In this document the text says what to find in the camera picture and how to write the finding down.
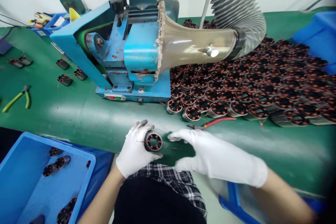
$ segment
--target wire cutter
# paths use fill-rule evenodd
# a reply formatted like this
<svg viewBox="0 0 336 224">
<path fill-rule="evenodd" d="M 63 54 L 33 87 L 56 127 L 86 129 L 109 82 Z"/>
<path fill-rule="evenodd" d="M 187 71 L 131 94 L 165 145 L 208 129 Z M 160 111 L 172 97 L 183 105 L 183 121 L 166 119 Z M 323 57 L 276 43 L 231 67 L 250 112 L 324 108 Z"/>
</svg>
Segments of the wire cutter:
<svg viewBox="0 0 336 224">
<path fill-rule="evenodd" d="M 210 127 L 211 125 L 214 125 L 220 121 L 227 121 L 227 120 L 237 120 L 236 117 L 221 117 L 221 118 L 217 118 L 211 122 L 208 122 L 206 124 L 204 124 L 203 126 L 195 126 L 195 125 L 187 125 L 188 127 L 194 129 L 194 130 L 204 130 L 205 128 Z"/>
<path fill-rule="evenodd" d="M 26 109 L 29 108 L 30 106 L 30 97 L 29 97 L 29 94 L 28 94 L 28 91 L 30 89 L 30 85 L 29 86 L 24 86 L 23 90 L 21 93 L 19 93 L 17 96 L 14 97 L 13 100 L 11 100 L 7 105 L 6 107 L 4 107 L 4 109 L 2 110 L 3 113 L 5 113 L 9 108 L 10 106 L 12 106 L 12 104 L 14 102 L 16 102 L 24 93 L 26 94 Z"/>
</svg>

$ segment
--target blue container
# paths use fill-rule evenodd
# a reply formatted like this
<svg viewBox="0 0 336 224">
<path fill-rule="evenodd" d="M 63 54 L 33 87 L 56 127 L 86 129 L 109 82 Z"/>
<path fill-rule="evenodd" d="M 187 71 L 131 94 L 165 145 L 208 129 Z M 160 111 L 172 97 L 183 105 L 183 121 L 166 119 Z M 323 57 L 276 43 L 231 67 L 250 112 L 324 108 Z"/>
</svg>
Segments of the blue container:
<svg viewBox="0 0 336 224">
<path fill-rule="evenodd" d="M 51 147 L 63 153 L 51 157 Z M 65 155 L 69 164 L 44 177 L 44 168 Z M 69 220 L 76 223 L 103 184 L 113 155 L 24 132 L 0 164 L 1 223 L 27 224 L 44 215 L 45 224 L 55 224 L 60 210 L 77 196 Z"/>
<path fill-rule="evenodd" d="M 225 209 L 232 212 L 238 219 L 245 224 L 260 224 L 251 215 L 244 211 L 240 204 L 239 189 L 237 183 L 227 182 L 229 200 L 219 195 L 219 203 Z M 324 203 L 310 198 L 303 198 L 315 213 L 320 213 L 324 208 Z"/>
<path fill-rule="evenodd" d="M 44 30 L 47 31 L 49 33 L 49 35 L 53 34 L 55 31 L 61 29 L 63 26 L 66 26 L 68 24 L 70 24 L 70 19 L 65 19 L 64 22 L 58 26 L 58 27 L 51 27 L 52 25 L 54 25 L 56 23 L 56 21 L 60 18 L 60 17 L 64 17 L 66 16 L 68 13 L 59 13 L 59 14 L 54 14 L 52 19 L 45 25 Z"/>
<path fill-rule="evenodd" d="M 294 34 L 296 43 L 310 47 L 311 55 L 329 62 L 325 71 L 336 74 L 336 11 L 320 12 L 313 16 L 313 22 Z"/>
<path fill-rule="evenodd" d="M 5 55 L 13 46 L 0 37 L 0 55 Z"/>
<path fill-rule="evenodd" d="M 40 37 L 49 37 L 55 31 L 61 29 L 63 26 L 66 26 L 70 23 L 70 19 L 65 19 L 65 21 L 59 27 L 52 28 L 51 26 L 54 25 L 60 17 L 64 17 L 65 15 L 67 15 L 67 13 L 58 13 L 58 14 L 50 14 L 50 15 L 52 16 L 52 19 L 48 23 L 46 23 L 42 29 L 32 28 L 30 30 L 35 32 Z"/>
</svg>

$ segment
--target green workbench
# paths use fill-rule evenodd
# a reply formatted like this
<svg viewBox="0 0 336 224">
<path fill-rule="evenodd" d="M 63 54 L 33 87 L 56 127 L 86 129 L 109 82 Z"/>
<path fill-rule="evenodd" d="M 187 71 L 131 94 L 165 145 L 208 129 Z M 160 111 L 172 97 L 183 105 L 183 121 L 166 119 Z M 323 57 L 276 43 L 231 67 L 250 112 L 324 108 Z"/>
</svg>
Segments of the green workbench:
<svg viewBox="0 0 336 224">
<path fill-rule="evenodd" d="M 289 39 L 311 22 L 315 12 L 265 13 L 267 35 L 276 40 Z M 7 31 L 8 28 L 1 28 L 0 36 Z M 180 114 L 168 114 L 165 105 L 158 103 L 102 99 L 95 94 L 96 85 L 89 78 L 81 81 L 74 77 L 70 86 L 58 85 L 57 77 L 73 74 L 77 66 L 72 64 L 67 70 L 59 68 L 56 60 L 62 55 L 50 44 L 50 39 L 42 39 L 25 28 L 14 28 L 6 40 L 15 48 L 0 57 L 0 108 L 2 110 L 28 84 L 31 85 L 31 106 L 24 108 L 26 101 L 22 96 L 7 113 L 0 113 L 1 127 L 119 153 L 131 126 L 148 119 L 164 136 L 164 157 L 160 163 L 174 165 L 177 159 L 195 154 L 192 146 L 172 143 L 166 138 L 171 131 L 187 128 L 188 123 Z M 22 51 L 34 61 L 32 65 L 18 69 L 7 63 L 22 56 Z M 212 118 L 206 117 L 196 124 L 202 125 L 206 120 Z M 238 119 L 221 122 L 208 131 L 261 157 L 294 188 L 325 195 L 326 176 L 334 172 L 332 151 L 336 133 L 333 126 L 280 128 L 267 121 L 261 127 L 258 121 Z"/>
</svg>

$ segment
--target red-handled pliers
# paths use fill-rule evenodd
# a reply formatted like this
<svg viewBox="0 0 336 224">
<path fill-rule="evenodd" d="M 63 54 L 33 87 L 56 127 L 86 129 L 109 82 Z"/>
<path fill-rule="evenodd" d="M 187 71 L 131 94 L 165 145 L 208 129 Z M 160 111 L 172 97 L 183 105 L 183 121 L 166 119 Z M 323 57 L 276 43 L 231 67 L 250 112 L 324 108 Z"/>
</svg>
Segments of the red-handled pliers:
<svg viewBox="0 0 336 224">
<path fill-rule="evenodd" d="M 194 130 L 204 130 L 205 128 L 210 127 L 211 125 L 214 125 L 220 121 L 227 121 L 227 120 L 237 120 L 236 117 L 221 117 L 221 118 L 217 118 L 211 122 L 208 122 L 206 124 L 204 124 L 203 126 L 195 126 L 195 125 L 187 125 L 188 127 L 194 129 Z"/>
</svg>

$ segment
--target gloved hand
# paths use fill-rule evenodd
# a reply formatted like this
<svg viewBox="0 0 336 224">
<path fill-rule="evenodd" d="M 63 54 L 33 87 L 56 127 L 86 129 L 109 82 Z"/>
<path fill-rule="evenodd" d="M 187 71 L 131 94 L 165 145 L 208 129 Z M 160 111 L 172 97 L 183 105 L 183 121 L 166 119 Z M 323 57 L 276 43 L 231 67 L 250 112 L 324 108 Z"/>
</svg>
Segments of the gloved hand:
<svg viewBox="0 0 336 224">
<path fill-rule="evenodd" d="M 168 136 L 170 141 L 181 139 L 190 143 L 195 157 L 185 157 L 175 164 L 177 172 L 189 170 L 235 183 L 261 187 L 267 180 L 267 165 L 242 149 L 201 130 L 181 129 Z"/>
<path fill-rule="evenodd" d="M 154 125 L 147 124 L 147 120 L 137 122 L 126 135 L 122 150 L 115 160 L 121 174 L 127 178 L 150 162 L 162 158 L 161 153 L 148 152 L 144 141 L 146 134 L 154 129 Z"/>
</svg>

